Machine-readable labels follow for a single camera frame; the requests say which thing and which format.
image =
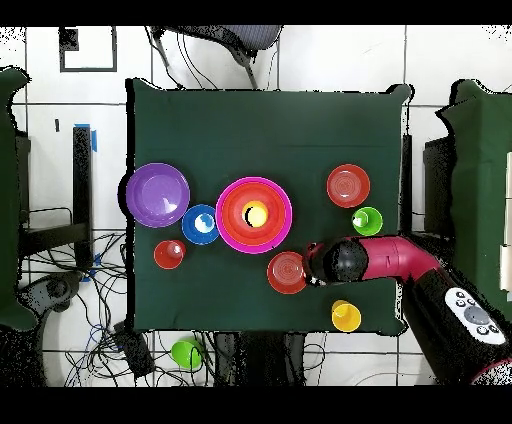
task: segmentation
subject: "dark green tablecloth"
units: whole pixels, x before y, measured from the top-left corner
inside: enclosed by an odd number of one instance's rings
[[[451,180],[453,263],[512,321],[512,302],[507,302],[507,292],[500,290],[499,283],[507,153],[512,151],[512,95],[492,93],[471,80],[454,89],[452,104],[441,112],[457,152]]]
[[[384,93],[164,91],[133,80],[135,166],[164,162],[180,169],[190,206],[215,206],[238,178],[263,176],[287,192],[293,224],[278,248],[246,255],[221,237],[207,246],[184,238],[181,221],[167,228],[135,226],[135,327],[138,329],[325,331],[331,305],[348,300],[361,310],[360,331],[396,335],[396,284],[379,279],[282,295],[267,282],[270,259],[302,252],[312,241],[356,235],[353,210],[335,206],[326,179],[339,164],[362,166],[371,180],[364,205],[384,217],[382,234],[395,234],[401,152],[401,106],[408,86]],[[179,268],[154,263],[165,239],[185,241]]]

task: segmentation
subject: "green cup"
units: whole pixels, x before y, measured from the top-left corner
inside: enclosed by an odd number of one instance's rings
[[[352,225],[363,236],[374,236],[382,228],[382,215],[372,207],[365,206],[352,215]]]
[[[201,365],[203,346],[194,337],[178,340],[172,345],[171,358],[180,367],[196,368]]]

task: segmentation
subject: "white tile floor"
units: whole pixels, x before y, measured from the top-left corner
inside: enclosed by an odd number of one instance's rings
[[[422,213],[424,143],[447,134],[434,112],[447,104],[452,83],[460,78],[479,79],[496,91],[511,90],[512,41],[505,26],[286,26],[281,37],[280,88],[286,91],[385,91],[391,84],[407,82],[415,88],[410,108],[413,136],[413,208]],[[195,66],[220,88],[250,88],[243,68],[216,43],[185,37]],[[97,131],[98,148],[93,154],[94,236],[122,233],[126,220],[117,205],[117,185],[125,172],[126,118],[125,78],[140,77],[163,88],[174,84],[166,76],[160,57],[147,41],[143,27],[117,27],[118,70],[116,73],[61,73],[57,28],[0,28],[0,67],[26,69],[31,82],[16,93],[12,113],[19,129],[32,139],[30,162],[30,207],[71,207],[71,131],[74,124],[89,123]],[[105,43],[108,30],[80,29],[79,52],[66,53],[76,66],[108,66],[111,58]],[[189,88],[199,87],[191,76],[168,33],[163,44],[174,77]],[[253,65],[260,88],[275,89],[276,60],[269,78],[276,47],[258,54]],[[203,86],[209,83],[201,79]],[[60,130],[56,132],[55,119]],[[63,211],[32,214],[32,226],[63,224]],[[413,217],[421,230],[421,216]],[[102,250],[99,240],[95,252]],[[104,261],[121,264],[118,249]],[[22,283],[48,271],[49,266],[25,261]],[[108,276],[97,275],[100,282]],[[90,319],[98,323],[98,297],[90,283],[80,283],[79,294]],[[126,314],[126,283],[118,280],[109,294],[113,322]],[[50,385],[62,386],[71,369],[64,351],[79,360],[89,338],[90,327],[84,305],[74,298],[63,314],[52,313],[44,338],[44,357]],[[173,368],[162,356],[182,332],[149,334],[149,347],[162,368]],[[398,338],[372,334],[310,334],[307,343],[318,343],[327,352],[325,362],[306,372],[308,385],[413,385],[430,384],[431,370],[410,330]],[[305,367],[314,367],[322,355],[318,346],[306,348]],[[118,371],[123,367],[117,365]],[[198,374],[197,381],[204,382]],[[148,378],[150,385],[156,378]],[[91,385],[112,385],[96,379]],[[119,380],[134,385],[133,377]],[[163,376],[159,386],[178,384]],[[144,379],[137,386],[146,386]]]

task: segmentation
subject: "chair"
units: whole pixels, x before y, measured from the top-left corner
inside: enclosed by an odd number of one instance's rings
[[[252,88],[256,90],[258,85],[252,73],[251,59],[256,58],[258,50],[266,50],[272,46],[278,40],[282,28],[282,25],[153,26],[151,27],[151,35],[168,72],[170,72],[169,61],[162,46],[161,38],[165,31],[172,31],[215,41],[226,47],[236,63],[245,68]]]
[[[90,129],[73,128],[73,222],[26,229],[30,140],[8,112],[13,94],[28,81],[24,71],[0,68],[0,168],[3,216],[0,217],[0,386],[44,386],[42,336],[51,311],[62,312],[78,292],[83,272],[92,266]],[[19,289],[25,256],[74,243],[76,267],[54,272]]]

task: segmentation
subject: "plastic bowl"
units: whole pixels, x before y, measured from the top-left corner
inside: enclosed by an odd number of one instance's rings
[[[126,206],[146,227],[167,227],[186,212],[190,189],[183,174],[165,163],[141,166],[126,184]]]

